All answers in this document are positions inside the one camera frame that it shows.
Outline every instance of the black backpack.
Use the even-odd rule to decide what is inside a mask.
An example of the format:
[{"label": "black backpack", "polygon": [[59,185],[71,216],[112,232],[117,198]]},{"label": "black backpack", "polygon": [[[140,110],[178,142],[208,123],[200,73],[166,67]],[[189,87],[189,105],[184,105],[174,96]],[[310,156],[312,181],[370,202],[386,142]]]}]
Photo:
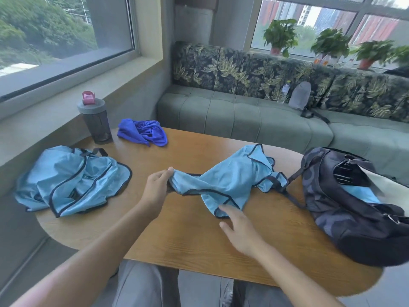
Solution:
[{"label": "black backpack", "polygon": [[[286,186],[273,181],[273,188],[306,208],[343,253],[370,266],[395,266],[409,260],[409,218],[402,209],[409,206],[407,186],[377,174],[370,161],[331,148],[305,153],[301,169],[288,179],[289,183],[300,175],[304,207]],[[373,201],[381,198],[384,203],[363,198],[362,191],[370,198],[376,194]]]}]

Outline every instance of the gray floor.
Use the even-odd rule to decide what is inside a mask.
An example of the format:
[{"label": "gray floor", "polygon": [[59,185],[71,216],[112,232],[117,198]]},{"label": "gray floor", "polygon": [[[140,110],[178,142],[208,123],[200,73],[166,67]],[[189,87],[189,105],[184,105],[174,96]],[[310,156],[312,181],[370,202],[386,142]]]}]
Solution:
[{"label": "gray floor", "polygon": [[[59,263],[69,258],[75,251],[49,239],[32,261],[24,268],[22,274],[11,284],[0,297],[0,307],[7,307],[33,284],[48,274]],[[409,263],[387,268],[378,283],[367,292],[359,295],[340,298],[347,307],[404,307],[409,300],[408,289]],[[105,292],[102,293],[93,307],[111,306],[116,291],[117,279],[112,278]],[[219,307],[220,297],[229,279],[181,271],[179,290],[182,307]]]}]

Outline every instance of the shaker bottle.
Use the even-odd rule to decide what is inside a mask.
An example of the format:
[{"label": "shaker bottle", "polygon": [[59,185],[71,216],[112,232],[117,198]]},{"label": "shaker bottle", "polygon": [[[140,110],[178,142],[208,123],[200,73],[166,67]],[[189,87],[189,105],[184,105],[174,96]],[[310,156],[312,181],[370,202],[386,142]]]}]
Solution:
[{"label": "shaker bottle", "polygon": [[92,139],[96,144],[111,143],[113,139],[105,101],[95,98],[95,94],[90,91],[83,92],[82,97],[83,99],[77,104],[77,107],[84,117]]}]

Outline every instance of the table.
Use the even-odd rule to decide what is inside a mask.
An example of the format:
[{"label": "table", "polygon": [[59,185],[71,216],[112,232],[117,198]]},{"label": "table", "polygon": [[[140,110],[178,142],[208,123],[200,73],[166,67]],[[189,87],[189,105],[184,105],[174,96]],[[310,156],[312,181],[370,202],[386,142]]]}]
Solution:
[{"label": "table", "polygon": [[[50,210],[37,212],[43,229],[56,241],[82,249],[139,201],[151,173],[170,166],[189,173],[204,173],[248,144],[174,129],[165,131],[169,140],[166,147],[148,147],[119,139],[116,130],[110,144],[98,146],[91,138],[80,141],[77,147],[103,147],[110,156],[128,165],[133,177],[120,196],[110,198],[107,206],[88,214],[56,219]],[[264,151],[276,160],[274,169],[286,176],[300,167],[299,153],[267,145]],[[304,202],[300,178],[288,190]],[[309,212],[297,208],[281,194],[265,194],[255,188],[244,212],[266,242],[335,296],[363,292],[382,274],[381,268],[355,263],[340,253],[315,225]],[[258,263],[233,248],[219,222],[200,196],[169,194],[160,216],[146,228],[125,258],[276,286]]]}]

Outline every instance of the green upholstery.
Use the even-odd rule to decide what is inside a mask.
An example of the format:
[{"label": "green upholstery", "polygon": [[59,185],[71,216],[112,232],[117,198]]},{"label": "green upholstery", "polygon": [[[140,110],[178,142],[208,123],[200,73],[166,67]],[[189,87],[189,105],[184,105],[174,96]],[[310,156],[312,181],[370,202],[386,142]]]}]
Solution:
[{"label": "green upholstery", "polygon": [[334,140],[329,145],[362,156],[375,165],[378,172],[409,184],[409,124],[317,110],[328,118]]},{"label": "green upholstery", "polygon": [[288,99],[298,83],[312,85],[310,105],[316,106],[330,88],[335,73],[328,67],[267,54],[176,42],[173,82],[181,86],[277,100],[291,81]]},{"label": "green upholstery", "polygon": [[321,109],[409,123],[409,79],[337,69]]},{"label": "green upholstery", "polygon": [[333,139],[322,120],[275,101],[172,85],[157,105],[163,127],[256,142],[304,153]]}]

